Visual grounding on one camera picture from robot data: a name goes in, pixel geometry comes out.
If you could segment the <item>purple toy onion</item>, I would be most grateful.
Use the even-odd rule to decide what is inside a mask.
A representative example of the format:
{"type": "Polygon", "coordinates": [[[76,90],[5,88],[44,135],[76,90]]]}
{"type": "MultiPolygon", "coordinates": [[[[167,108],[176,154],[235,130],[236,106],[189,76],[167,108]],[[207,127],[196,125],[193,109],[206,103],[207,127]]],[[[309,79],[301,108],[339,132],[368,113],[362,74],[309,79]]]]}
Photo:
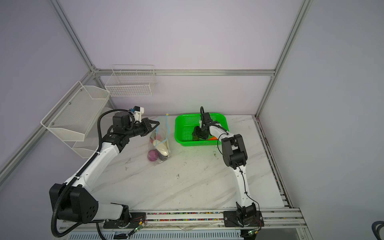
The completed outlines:
{"type": "Polygon", "coordinates": [[[149,160],[150,162],[155,162],[155,161],[158,160],[158,158],[159,158],[159,153],[158,153],[157,150],[150,150],[150,151],[148,152],[148,160],[149,160]]]}

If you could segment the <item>green plastic basket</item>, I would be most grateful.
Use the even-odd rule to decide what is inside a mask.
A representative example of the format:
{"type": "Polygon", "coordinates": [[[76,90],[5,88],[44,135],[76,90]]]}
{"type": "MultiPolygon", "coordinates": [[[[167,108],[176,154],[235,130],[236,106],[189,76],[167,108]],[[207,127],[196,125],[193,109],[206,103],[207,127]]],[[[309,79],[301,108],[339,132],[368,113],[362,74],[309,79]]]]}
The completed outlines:
{"type": "Polygon", "coordinates": [[[175,140],[183,147],[197,147],[197,146],[212,146],[218,143],[216,141],[209,140],[198,140],[193,141],[193,130],[196,126],[200,126],[201,114],[186,114],[180,115],[175,119],[175,140]]]}

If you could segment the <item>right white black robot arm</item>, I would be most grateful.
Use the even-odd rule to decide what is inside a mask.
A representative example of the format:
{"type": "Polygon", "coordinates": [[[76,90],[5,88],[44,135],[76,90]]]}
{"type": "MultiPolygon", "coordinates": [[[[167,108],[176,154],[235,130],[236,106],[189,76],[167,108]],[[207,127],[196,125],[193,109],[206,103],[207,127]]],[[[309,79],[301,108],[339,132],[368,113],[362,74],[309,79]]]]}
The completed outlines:
{"type": "Polygon", "coordinates": [[[194,128],[192,136],[194,141],[215,137],[217,143],[221,143],[221,145],[217,145],[219,152],[225,165],[233,170],[237,182],[237,225],[245,227],[257,221],[260,205],[249,194],[249,185],[246,179],[248,154],[242,135],[230,133],[218,121],[214,121],[210,113],[205,112],[204,108],[201,107],[199,125],[194,128]]]}

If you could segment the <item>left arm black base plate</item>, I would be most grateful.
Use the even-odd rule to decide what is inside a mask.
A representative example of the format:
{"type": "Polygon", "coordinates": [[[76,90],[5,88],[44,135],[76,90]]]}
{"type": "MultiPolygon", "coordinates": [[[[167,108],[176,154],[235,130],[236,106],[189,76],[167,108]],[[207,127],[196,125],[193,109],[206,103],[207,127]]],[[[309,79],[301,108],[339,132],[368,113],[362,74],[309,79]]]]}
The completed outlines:
{"type": "Polygon", "coordinates": [[[104,229],[134,229],[140,225],[140,222],[145,222],[147,214],[144,212],[130,212],[127,217],[119,220],[107,220],[104,229]]]}

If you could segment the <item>white toy radish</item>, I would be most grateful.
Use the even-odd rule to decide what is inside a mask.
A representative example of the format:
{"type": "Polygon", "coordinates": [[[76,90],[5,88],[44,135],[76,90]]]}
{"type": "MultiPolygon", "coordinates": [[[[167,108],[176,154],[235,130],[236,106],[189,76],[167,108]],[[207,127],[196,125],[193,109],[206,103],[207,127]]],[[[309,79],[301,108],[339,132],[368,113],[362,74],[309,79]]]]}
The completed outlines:
{"type": "Polygon", "coordinates": [[[165,142],[154,145],[154,148],[164,157],[168,157],[170,155],[170,150],[165,142]]]}

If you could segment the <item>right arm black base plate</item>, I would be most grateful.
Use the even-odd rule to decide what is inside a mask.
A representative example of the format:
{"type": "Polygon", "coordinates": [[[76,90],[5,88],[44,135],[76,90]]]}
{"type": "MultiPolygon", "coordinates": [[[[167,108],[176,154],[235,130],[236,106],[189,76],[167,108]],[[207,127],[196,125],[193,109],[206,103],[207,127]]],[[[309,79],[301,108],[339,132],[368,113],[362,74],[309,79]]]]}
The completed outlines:
{"type": "Polygon", "coordinates": [[[240,216],[236,211],[224,211],[225,227],[262,228],[265,226],[264,218],[260,211],[240,216]]]}

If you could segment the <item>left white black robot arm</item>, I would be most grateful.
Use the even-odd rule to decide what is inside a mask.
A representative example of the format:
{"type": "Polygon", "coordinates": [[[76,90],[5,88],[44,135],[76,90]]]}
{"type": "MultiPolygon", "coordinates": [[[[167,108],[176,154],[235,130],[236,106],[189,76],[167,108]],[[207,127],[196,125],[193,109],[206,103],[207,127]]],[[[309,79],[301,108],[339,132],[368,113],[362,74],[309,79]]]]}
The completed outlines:
{"type": "Polygon", "coordinates": [[[114,110],[113,124],[102,134],[101,114],[97,121],[98,148],[82,167],[63,184],[54,184],[50,191],[53,209],[52,224],[57,220],[88,224],[97,221],[118,221],[127,225],[131,214],[127,205],[101,203],[92,195],[96,181],[109,163],[117,157],[130,139],[144,137],[155,130],[160,122],[142,118],[137,120],[129,110],[114,110]]]}

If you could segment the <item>clear zip bag blue zipper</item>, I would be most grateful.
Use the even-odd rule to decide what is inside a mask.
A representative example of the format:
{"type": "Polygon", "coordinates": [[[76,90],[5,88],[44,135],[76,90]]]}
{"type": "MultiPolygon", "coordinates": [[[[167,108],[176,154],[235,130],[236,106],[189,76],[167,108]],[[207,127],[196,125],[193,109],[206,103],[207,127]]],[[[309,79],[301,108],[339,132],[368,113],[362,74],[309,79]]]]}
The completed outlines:
{"type": "Polygon", "coordinates": [[[169,114],[158,117],[156,121],[160,124],[150,135],[147,158],[152,164],[160,164],[168,160],[171,156],[171,148],[169,144],[170,125],[168,117],[169,114]]]}

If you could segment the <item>red toy pepper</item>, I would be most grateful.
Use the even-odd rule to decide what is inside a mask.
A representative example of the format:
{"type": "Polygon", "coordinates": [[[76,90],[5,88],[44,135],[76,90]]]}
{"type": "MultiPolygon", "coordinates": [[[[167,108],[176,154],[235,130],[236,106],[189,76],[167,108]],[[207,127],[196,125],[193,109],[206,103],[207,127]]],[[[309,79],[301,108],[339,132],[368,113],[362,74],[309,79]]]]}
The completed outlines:
{"type": "Polygon", "coordinates": [[[162,137],[159,137],[159,136],[155,136],[153,138],[151,138],[152,140],[152,144],[156,145],[156,144],[159,144],[163,141],[163,138],[162,137]]]}

